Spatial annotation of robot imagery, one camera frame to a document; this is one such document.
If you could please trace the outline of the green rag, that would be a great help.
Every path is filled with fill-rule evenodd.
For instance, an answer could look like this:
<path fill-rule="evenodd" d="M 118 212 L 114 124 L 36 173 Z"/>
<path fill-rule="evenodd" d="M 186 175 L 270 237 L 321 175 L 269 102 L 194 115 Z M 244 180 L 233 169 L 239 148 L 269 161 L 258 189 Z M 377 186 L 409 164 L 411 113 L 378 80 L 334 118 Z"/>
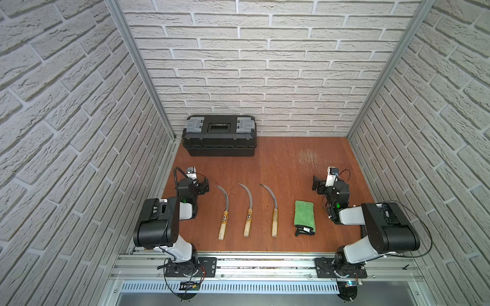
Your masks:
<path fill-rule="evenodd" d="M 296 200 L 294 226 L 296 237 L 299 235 L 313 236 L 316 233 L 314 204 L 312 202 Z"/>

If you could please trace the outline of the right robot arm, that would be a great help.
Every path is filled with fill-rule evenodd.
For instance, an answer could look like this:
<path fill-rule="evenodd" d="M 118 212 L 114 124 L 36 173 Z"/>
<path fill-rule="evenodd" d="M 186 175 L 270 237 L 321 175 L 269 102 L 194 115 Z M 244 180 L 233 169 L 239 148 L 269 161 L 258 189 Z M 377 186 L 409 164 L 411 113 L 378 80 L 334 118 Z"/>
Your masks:
<path fill-rule="evenodd" d="M 366 228 L 365 237 L 337 250 L 331 264 L 334 270 L 357 268 L 386 254 L 419 249 L 419 235 L 398 203 L 362 203 L 349 207 L 349 185 L 337 176 L 324 181 L 314 176 L 312 190 L 325 196 L 326 212 L 335 224 Z"/>

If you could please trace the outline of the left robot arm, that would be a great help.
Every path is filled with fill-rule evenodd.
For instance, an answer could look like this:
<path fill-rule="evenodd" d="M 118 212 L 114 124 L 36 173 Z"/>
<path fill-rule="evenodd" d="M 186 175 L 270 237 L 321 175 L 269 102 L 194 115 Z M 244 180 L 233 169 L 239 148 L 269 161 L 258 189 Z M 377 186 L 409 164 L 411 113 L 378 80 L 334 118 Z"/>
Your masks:
<path fill-rule="evenodd" d="M 175 265 L 200 266 L 195 246 L 179 234 L 181 220 L 195 219 L 197 198 L 209 192 L 209 181 L 183 178 L 177 183 L 177 195 L 143 202 L 135 229 L 133 243 L 147 250 L 161 251 L 172 257 Z"/>

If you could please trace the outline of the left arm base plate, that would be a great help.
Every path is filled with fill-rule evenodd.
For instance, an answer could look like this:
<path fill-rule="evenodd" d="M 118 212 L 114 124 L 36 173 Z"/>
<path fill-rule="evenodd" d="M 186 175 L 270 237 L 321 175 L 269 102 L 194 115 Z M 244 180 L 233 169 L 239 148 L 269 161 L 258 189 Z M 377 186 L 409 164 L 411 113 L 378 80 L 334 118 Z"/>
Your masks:
<path fill-rule="evenodd" d="M 167 263 L 165 265 L 165 277 L 187 277 L 192 279 L 214 277 L 216 274 L 218 259 L 216 257 L 199 257 L 199 262 L 187 261 L 185 263 Z"/>

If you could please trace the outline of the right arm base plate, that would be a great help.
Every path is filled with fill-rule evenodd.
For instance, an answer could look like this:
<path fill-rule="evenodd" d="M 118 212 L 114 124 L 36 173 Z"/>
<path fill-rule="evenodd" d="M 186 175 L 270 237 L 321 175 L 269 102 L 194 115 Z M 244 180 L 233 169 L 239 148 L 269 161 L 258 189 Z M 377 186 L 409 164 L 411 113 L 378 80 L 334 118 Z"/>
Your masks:
<path fill-rule="evenodd" d="M 334 258 L 315 258 L 315 270 L 319 279 L 328 278 L 359 278 L 368 277 L 364 264 L 337 263 Z"/>

